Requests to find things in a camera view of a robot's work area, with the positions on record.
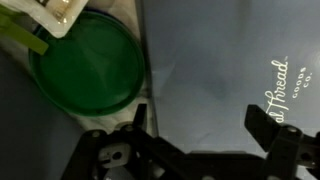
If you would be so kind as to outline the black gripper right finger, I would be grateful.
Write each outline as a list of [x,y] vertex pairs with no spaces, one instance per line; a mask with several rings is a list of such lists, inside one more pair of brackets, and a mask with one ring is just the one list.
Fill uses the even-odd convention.
[[280,125],[258,105],[247,106],[244,126],[259,146],[268,152]]

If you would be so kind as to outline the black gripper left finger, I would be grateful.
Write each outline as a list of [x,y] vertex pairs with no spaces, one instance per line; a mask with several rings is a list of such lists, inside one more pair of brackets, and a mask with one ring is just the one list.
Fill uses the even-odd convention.
[[147,123],[147,105],[139,104],[137,106],[137,110],[134,116],[132,126],[135,129],[145,130],[147,127],[146,123]]

